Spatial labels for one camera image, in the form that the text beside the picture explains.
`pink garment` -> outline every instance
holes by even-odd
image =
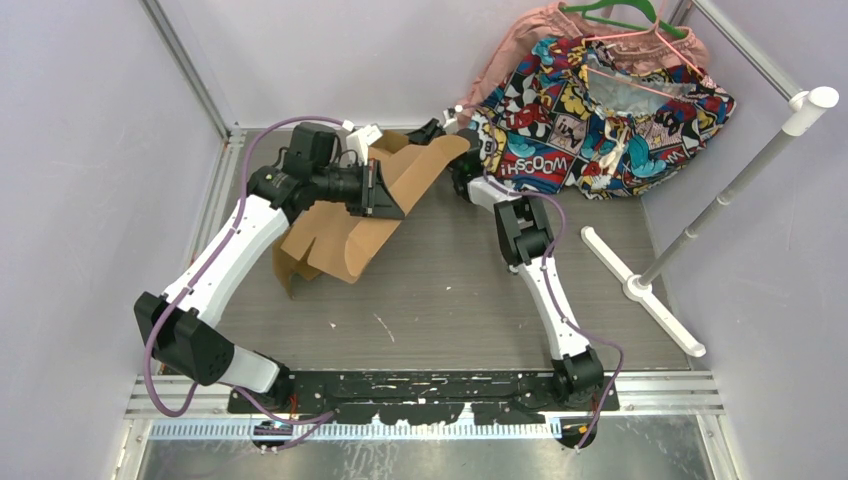
[[[565,2],[554,2],[547,7],[536,8],[522,15],[501,40],[495,54],[483,71],[471,84],[471,91],[463,98],[460,105],[477,105],[489,96],[504,77],[515,70],[530,50],[539,40],[546,37],[576,38],[584,35],[615,35],[630,33],[633,30],[602,25],[584,19],[579,13],[563,13],[559,7],[567,6]],[[706,68],[710,54],[703,42],[695,37],[692,29],[678,27],[686,32],[686,36],[673,40],[667,33],[662,35],[674,45],[695,65]],[[610,40],[615,44],[612,52],[616,65],[633,73],[649,73],[660,68],[680,65],[682,60],[656,37],[644,36],[626,37]],[[471,118],[471,112],[463,112],[461,123],[466,124]]]

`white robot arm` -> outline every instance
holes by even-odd
[[[366,142],[353,142],[362,151],[362,159],[367,159],[367,145],[379,137],[375,129],[363,130],[368,134]],[[410,141],[426,143],[432,130],[417,137],[413,132]],[[351,215],[404,217],[383,181],[379,162],[367,160],[349,167],[329,162],[335,135],[332,129],[317,124],[302,123],[296,127],[282,166],[262,167],[251,176],[241,219],[236,218],[236,208],[211,244],[177,281],[161,295],[145,292],[139,297],[134,311],[145,342],[154,325],[165,322],[153,344],[154,358],[201,385],[225,383],[244,387],[259,394],[267,405],[284,406],[288,402],[294,388],[289,369],[234,345],[215,328],[236,287],[261,253],[315,201],[345,203]],[[470,151],[465,160],[473,163],[476,154]],[[482,177],[467,182],[465,188],[466,199],[495,215],[501,253],[530,289],[548,336],[556,400],[563,404],[585,401],[587,392],[603,385],[603,368],[589,341],[563,318],[576,325],[556,263],[552,257],[543,258],[552,235],[539,199],[508,195]],[[220,249],[231,231],[229,242]],[[201,279],[173,306],[173,313],[161,318],[171,306],[169,299],[180,298],[196,270],[218,250]]]

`green hanger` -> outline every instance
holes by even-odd
[[[602,17],[592,17],[586,14],[586,12],[592,10],[598,10],[604,7],[611,7],[614,5],[630,5],[631,7],[636,7],[640,12],[645,14],[645,17],[651,22],[657,21],[657,13],[654,11],[654,6],[651,4],[650,0],[600,0],[599,2],[593,3],[591,5],[577,5],[574,7],[559,7],[563,13],[582,13],[583,18],[587,20],[592,20],[598,23],[605,23],[607,25],[615,25],[617,27],[630,28],[632,30],[645,30],[645,27],[640,27],[638,25],[631,25],[629,23],[617,22],[615,20],[610,20],[608,18]],[[660,21],[660,28],[663,31],[670,33],[677,39],[681,39],[686,36],[686,33],[682,30],[675,28],[673,25],[669,25],[664,21]]]

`white wall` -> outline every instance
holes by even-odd
[[[841,0],[716,0],[803,87],[848,95]],[[785,102],[709,23],[711,73],[739,100],[713,144],[645,197],[661,247],[777,131]],[[848,108],[825,115],[672,265],[680,317],[707,346],[753,479],[845,478]]]
[[[107,478],[220,141],[136,0],[0,3],[0,474]]]
[[[171,0],[242,127],[318,114],[420,125],[465,95],[538,0]]]

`drawstring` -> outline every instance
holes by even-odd
[[[607,140],[614,141],[615,147],[598,160],[598,165],[601,168],[609,169],[607,170],[609,174],[612,174],[615,172],[615,169],[618,168],[618,161],[621,159],[622,155],[624,155],[624,149],[627,148],[626,139],[629,133],[630,127],[625,125],[618,136],[613,138],[610,123],[604,122],[604,137],[606,137]]]

